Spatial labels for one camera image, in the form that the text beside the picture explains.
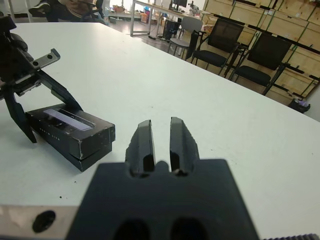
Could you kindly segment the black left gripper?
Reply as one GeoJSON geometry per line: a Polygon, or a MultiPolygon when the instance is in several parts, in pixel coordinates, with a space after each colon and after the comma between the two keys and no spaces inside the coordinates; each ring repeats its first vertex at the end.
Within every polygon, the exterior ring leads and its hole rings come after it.
{"type": "Polygon", "coordinates": [[[14,93],[22,96],[43,84],[50,89],[52,95],[69,108],[82,110],[76,99],[63,85],[41,70],[60,58],[57,50],[52,48],[50,53],[34,59],[28,53],[28,45],[19,35],[10,32],[0,34],[0,99],[5,100],[11,118],[32,143],[36,143],[37,140],[24,109],[20,103],[16,102],[14,93]],[[10,87],[14,93],[5,92],[5,87],[10,87]]]}

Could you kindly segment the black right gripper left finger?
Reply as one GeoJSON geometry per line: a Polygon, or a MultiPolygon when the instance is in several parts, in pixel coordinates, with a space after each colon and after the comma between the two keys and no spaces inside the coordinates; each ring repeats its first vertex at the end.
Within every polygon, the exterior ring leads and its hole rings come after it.
{"type": "Polygon", "coordinates": [[[150,119],[138,124],[126,149],[125,162],[132,176],[148,175],[154,171],[156,161],[150,119]]]}

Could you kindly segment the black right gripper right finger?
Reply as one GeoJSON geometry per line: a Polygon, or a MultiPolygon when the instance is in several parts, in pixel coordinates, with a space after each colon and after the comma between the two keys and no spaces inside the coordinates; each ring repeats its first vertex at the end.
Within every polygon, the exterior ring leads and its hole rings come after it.
{"type": "Polygon", "coordinates": [[[188,175],[200,159],[198,145],[181,118],[171,117],[169,154],[171,171],[188,175]]]}

